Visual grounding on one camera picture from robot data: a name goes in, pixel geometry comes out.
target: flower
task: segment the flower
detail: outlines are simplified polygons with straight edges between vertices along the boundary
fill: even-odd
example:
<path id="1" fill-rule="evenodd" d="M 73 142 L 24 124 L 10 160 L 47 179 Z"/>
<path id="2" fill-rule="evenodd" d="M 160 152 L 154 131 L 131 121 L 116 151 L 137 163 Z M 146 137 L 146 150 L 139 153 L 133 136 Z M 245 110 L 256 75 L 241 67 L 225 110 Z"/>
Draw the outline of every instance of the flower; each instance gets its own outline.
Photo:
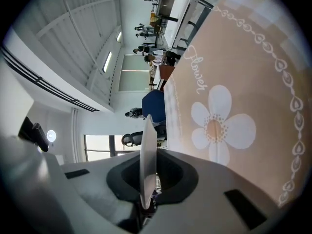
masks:
<path id="1" fill-rule="evenodd" d="M 209 147 L 209 159 L 227 165 L 230 153 L 227 144 L 236 149 L 246 149 L 255 139 L 256 126 L 247 114 L 238 114 L 227 119 L 232 106 L 230 91 L 216 85 L 209 91 L 209 110 L 200 102 L 192 105 L 191 115 L 200 126 L 192 133 L 197 149 Z"/>

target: black slot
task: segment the black slot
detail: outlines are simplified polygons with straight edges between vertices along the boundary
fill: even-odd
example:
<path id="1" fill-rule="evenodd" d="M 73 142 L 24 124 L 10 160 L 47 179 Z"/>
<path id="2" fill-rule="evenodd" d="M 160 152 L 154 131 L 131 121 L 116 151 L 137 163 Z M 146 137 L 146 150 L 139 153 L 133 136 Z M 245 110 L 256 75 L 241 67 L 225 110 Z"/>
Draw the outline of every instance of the black slot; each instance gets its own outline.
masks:
<path id="1" fill-rule="evenodd" d="M 81 169 L 81 170 L 65 173 L 65 176 L 68 179 L 71 179 L 71 178 L 79 177 L 79 176 L 82 176 L 82 175 L 85 175 L 88 173 L 90 173 L 90 172 L 87 169 Z"/>
<path id="2" fill-rule="evenodd" d="M 250 230 L 256 228 L 267 220 L 267 218 L 239 190 L 227 191 L 224 195 Z"/>

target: flower petal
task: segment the flower petal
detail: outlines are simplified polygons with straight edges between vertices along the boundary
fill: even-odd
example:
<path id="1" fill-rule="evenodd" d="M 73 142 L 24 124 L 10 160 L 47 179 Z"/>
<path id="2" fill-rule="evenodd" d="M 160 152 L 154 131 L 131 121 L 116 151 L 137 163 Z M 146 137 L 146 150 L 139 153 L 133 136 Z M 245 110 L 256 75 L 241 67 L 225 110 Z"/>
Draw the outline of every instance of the flower petal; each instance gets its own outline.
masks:
<path id="1" fill-rule="evenodd" d="M 227 166 L 230 162 L 230 153 L 227 144 L 224 141 L 211 143 L 209 146 L 209 159 L 215 163 Z"/>
<path id="2" fill-rule="evenodd" d="M 203 128 L 197 128 L 192 132 L 192 142 L 197 149 L 204 149 L 209 145 Z"/>
<path id="3" fill-rule="evenodd" d="M 193 120 L 201 127 L 204 126 L 205 119 L 210 115 L 207 108 L 200 102 L 192 105 L 191 115 Z"/>
<path id="4" fill-rule="evenodd" d="M 232 106 L 230 91 L 222 85 L 214 86 L 209 91 L 208 105 L 210 114 L 218 114 L 225 120 Z"/>
<path id="5" fill-rule="evenodd" d="M 235 115 L 224 122 L 228 127 L 225 141 L 237 148 L 250 147 L 255 139 L 256 126 L 254 120 L 247 114 Z"/>

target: black vent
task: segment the black vent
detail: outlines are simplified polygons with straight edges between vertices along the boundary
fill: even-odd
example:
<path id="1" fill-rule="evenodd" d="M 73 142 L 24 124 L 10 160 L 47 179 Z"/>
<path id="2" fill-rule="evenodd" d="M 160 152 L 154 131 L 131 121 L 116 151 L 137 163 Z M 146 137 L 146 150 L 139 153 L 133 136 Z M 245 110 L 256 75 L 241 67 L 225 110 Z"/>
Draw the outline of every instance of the black vent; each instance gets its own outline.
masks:
<path id="1" fill-rule="evenodd" d="M 91 106 L 88 106 L 87 104 L 79 101 L 78 99 L 71 97 L 70 95 L 62 92 L 60 89 L 48 83 L 42 77 L 38 76 L 36 73 L 34 73 L 29 68 L 27 68 L 24 64 L 22 64 L 19 60 L 17 60 L 5 47 L 2 47 L 1 50 L 3 53 L 4 59 L 6 63 L 10 66 L 10 68 L 13 69 L 15 72 L 17 72 L 18 74 L 20 74 L 21 76 L 23 76 L 24 78 L 26 78 L 27 80 L 29 80 L 30 82 L 32 82 L 33 84 L 85 110 L 88 110 L 90 112 L 98 111 L 97 109 Z"/>

